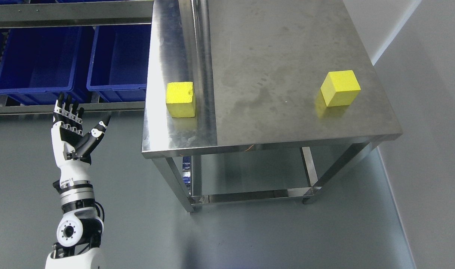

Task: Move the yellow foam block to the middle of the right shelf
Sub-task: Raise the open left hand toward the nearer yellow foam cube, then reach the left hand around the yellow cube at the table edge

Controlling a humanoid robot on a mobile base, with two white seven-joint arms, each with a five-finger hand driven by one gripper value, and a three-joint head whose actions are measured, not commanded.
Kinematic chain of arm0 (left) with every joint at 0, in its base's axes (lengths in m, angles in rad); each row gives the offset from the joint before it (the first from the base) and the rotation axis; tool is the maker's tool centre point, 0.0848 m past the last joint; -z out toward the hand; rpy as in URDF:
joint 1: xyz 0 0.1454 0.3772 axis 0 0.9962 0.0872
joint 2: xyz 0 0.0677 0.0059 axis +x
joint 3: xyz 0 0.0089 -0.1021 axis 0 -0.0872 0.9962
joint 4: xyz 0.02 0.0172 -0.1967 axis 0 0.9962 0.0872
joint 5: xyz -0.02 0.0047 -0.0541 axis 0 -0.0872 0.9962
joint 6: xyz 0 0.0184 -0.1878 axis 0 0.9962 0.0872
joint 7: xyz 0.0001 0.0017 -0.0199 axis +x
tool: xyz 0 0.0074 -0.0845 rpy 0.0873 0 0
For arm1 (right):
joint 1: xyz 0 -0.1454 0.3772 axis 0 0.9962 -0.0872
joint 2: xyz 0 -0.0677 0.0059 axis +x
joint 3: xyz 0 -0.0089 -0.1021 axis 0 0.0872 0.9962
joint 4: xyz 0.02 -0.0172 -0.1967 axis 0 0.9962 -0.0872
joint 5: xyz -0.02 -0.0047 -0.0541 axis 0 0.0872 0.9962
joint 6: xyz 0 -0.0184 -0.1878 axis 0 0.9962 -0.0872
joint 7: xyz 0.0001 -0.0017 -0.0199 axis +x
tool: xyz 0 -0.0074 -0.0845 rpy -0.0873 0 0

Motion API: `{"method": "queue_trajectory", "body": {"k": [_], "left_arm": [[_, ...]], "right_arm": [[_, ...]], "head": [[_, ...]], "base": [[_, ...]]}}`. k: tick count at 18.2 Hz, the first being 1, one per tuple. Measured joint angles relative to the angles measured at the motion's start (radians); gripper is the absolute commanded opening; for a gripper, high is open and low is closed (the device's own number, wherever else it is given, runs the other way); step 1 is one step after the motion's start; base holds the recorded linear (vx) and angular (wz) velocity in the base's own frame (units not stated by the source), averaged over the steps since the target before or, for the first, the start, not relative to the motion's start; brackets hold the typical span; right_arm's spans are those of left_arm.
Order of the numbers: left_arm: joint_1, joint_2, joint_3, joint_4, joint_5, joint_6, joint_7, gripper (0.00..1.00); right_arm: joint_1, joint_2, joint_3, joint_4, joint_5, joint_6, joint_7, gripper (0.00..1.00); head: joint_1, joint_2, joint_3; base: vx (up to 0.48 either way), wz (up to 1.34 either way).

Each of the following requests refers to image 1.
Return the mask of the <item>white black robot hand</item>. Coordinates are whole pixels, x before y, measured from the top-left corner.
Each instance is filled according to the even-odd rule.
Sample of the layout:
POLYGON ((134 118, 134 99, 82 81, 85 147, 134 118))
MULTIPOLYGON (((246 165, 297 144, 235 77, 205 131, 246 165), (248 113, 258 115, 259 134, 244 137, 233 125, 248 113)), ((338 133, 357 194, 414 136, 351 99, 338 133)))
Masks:
POLYGON ((89 163, 80 160, 69 160, 67 154, 73 152, 74 159, 84 159, 91 155, 97 148, 101 140, 104 138, 106 129, 109 125, 111 114, 106 114, 104 117, 86 133, 77 142, 69 141, 73 136, 79 137, 76 133, 83 131, 83 114, 85 109, 79 108, 79 102, 72 103, 72 97, 67 94, 64 99, 64 93, 60 93, 53 108, 53 126, 51 128, 51 138, 53 155, 55 163, 60 169, 61 176, 60 184, 84 184, 89 183, 90 178, 87 173, 90 167, 89 163))

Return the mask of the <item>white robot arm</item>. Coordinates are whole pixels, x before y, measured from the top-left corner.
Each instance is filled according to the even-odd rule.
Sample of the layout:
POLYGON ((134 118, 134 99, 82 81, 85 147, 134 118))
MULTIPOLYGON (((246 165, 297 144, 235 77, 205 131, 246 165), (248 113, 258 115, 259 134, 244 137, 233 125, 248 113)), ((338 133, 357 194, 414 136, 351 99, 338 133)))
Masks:
POLYGON ((110 115, 88 132, 83 131, 84 109, 70 95, 60 93, 53 108, 51 139, 60 179, 53 183, 59 194, 62 219, 56 229, 46 269, 106 269, 101 250, 104 209, 95 199, 87 173, 91 153, 103 139, 110 115))

